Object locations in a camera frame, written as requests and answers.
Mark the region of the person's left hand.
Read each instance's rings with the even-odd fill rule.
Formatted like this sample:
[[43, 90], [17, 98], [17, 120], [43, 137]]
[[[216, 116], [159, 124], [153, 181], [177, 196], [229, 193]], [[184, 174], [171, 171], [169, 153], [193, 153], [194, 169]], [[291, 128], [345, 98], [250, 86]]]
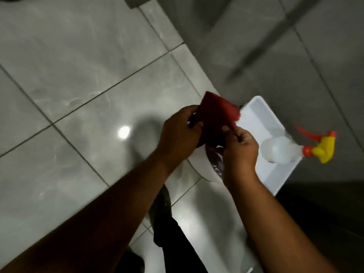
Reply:
[[191, 116], [198, 105], [189, 105], [167, 119], [162, 128], [161, 138], [156, 148], [158, 155], [171, 168], [176, 168], [196, 149], [199, 139], [188, 138], [188, 127]]

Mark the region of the person's right hand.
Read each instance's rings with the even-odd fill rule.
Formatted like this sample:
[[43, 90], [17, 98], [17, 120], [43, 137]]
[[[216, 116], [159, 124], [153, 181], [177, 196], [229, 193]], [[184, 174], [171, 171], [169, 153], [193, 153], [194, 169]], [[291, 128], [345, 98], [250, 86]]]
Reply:
[[247, 130], [236, 127], [235, 143], [224, 149], [223, 163], [225, 167], [223, 183], [229, 191], [258, 179], [256, 163], [259, 145]]

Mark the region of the red cloth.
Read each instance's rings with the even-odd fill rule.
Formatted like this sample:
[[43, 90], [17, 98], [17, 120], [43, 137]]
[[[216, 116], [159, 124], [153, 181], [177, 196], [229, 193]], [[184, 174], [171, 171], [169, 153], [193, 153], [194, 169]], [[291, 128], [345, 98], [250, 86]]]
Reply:
[[204, 144], [209, 147], [225, 147], [225, 136], [222, 128], [228, 126], [231, 130], [235, 129], [240, 116], [239, 106], [215, 93], [206, 91], [189, 123], [189, 127], [193, 127], [198, 122], [203, 123], [197, 147]]

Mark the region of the person's right forearm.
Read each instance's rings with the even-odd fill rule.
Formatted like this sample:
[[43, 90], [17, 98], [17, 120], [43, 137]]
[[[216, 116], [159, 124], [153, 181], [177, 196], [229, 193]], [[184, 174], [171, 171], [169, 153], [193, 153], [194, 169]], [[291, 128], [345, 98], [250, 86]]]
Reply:
[[255, 173], [224, 183], [268, 273], [339, 273]]

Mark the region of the person's left forearm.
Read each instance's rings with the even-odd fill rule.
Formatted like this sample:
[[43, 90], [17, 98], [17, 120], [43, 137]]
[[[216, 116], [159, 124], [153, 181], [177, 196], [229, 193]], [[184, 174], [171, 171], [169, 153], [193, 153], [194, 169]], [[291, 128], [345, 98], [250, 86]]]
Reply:
[[0, 273], [113, 272], [162, 186], [188, 156], [158, 147]]

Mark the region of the white round container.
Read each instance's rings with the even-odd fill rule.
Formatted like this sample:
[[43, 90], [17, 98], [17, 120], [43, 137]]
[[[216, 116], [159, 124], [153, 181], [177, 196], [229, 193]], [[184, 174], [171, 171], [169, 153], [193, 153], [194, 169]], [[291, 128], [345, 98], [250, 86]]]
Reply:
[[222, 183], [225, 171], [223, 153], [224, 148], [221, 146], [203, 144], [194, 150], [188, 161], [202, 178], [209, 182]]

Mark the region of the white plastic tray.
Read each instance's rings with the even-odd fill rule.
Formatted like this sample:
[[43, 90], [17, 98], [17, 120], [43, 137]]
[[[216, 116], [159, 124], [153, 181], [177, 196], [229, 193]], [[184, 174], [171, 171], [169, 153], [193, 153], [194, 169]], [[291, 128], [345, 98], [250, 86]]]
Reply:
[[261, 96], [254, 96], [240, 110], [236, 125], [247, 130], [259, 145], [256, 173], [266, 188], [276, 196], [302, 156], [277, 154], [278, 146], [295, 145], [280, 120]]

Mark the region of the clear spray bottle yellow nozzle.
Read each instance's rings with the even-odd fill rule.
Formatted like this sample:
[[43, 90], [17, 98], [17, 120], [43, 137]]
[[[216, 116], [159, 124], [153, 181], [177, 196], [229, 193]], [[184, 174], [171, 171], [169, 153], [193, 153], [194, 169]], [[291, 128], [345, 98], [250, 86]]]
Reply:
[[336, 132], [328, 131], [326, 134], [311, 133], [299, 126], [299, 132], [308, 137], [316, 146], [302, 146], [293, 142], [286, 136], [268, 138], [260, 146], [261, 155], [271, 163], [286, 165], [301, 157], [316, 157], [321, 164], [328, 163], [334, 156]]

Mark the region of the person's dark shoe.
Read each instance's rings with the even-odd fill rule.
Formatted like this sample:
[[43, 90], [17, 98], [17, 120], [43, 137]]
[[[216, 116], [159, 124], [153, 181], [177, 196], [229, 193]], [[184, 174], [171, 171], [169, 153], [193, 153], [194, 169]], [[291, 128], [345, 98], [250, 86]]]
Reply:
[[166, 185], [163, 185], [154, 199], [152, 206], [148, 211], [149, 220], [152, 230], [155, 230], [156, 220], [163, 218], [164, 216], [171, 216], [171, 198]]

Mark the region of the person's dark trouser leg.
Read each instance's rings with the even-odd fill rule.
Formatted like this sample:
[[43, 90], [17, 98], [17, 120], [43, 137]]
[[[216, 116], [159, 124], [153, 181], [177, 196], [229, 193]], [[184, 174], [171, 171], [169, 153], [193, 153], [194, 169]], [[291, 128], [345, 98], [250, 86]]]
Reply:
[[159, 216], [153, 225], [154, 243], [162, 248], [166, 273], [208, 273], [200, 257], [169, 214]]

